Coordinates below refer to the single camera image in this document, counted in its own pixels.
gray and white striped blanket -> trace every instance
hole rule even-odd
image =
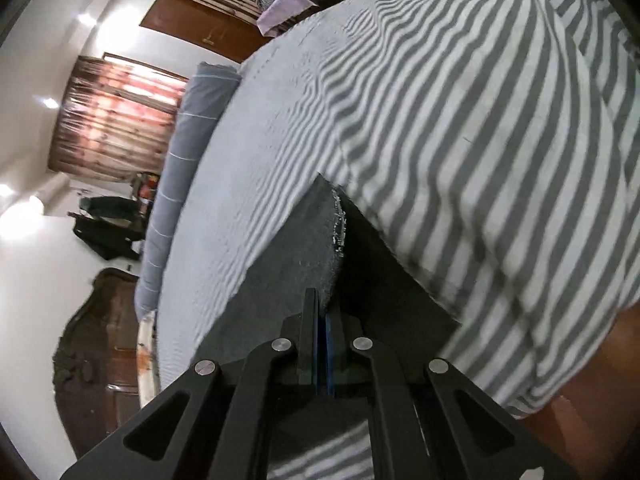
[[[607,0],[348,0],[242,67],[159,304],[174,380],[318,172],[462,327],[442,355],[514,415],[640,290],[640,74]]]

brown door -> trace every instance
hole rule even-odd
[[[156,0],[140,27],[203,46],[238,63],[270,39],[255,25],[193,0]]]

bed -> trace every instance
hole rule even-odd
[[[540,409],[640,294],[637,60],[607,0],[347,0],[262,47],[193,178],[162,174],[184,198],[136,292],[161,385],[322,174],[460,322],[441,355]]]

purple cloth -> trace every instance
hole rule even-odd
[[[260,33],[275,38],[278,35],[275,30],[278,25],[314,5],[311,0],[275,0],[258,18]]]

